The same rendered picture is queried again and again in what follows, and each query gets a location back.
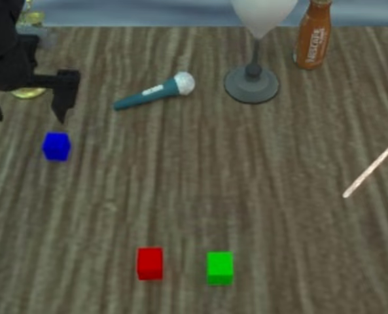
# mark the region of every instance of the white lampshade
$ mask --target white lampshade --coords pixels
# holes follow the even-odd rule
[[[280,24],[298,0],[232,0],[234,11],[256,39]]]

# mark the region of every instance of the blue-gray wall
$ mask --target blue-gray wall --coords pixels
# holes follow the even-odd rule
[[[283,22],[296,26],[308,0]],[[234,26],[230,0],[34,0],[48,26]],[[334,0],[336,26],[388,25],[388,0]]]

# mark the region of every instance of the blue cube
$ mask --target blue cube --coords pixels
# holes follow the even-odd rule
[[[45,158],[51,162],[66,162],[71,149],[66,133],[48,132],[43,143]]]

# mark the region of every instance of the gold candle holder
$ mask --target gold candle holder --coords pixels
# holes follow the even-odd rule
[[[25,8],[21,12],[18,19],[18,26],[32,26],[37,28],[43,27],[45,14],[43,11],[31,11],[33,0],[26,0]],[[13,96],[20,99],[36,98],[46,92],[46,88],[42,87],[24,87],[17,90],[13,90],[11,93]]]

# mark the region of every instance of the wooden surface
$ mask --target wooden surface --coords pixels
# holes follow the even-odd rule
[[[296,29],[263,40],[281,81],[267,104],[224,92],[251,38],[237,28],[58,29],[40,72],[82,72],[61,127],[51,96],[0,94],[0,314],[388,314],[388,28],[340,28],[316,71],[291,61]],[[190,71],[191,96],[114,112],[116,99]],[[67,131],[70,161],[41,154]],[[141,283],[136,248],[163,246]],[[233,251],[230,287],[207,251]]]

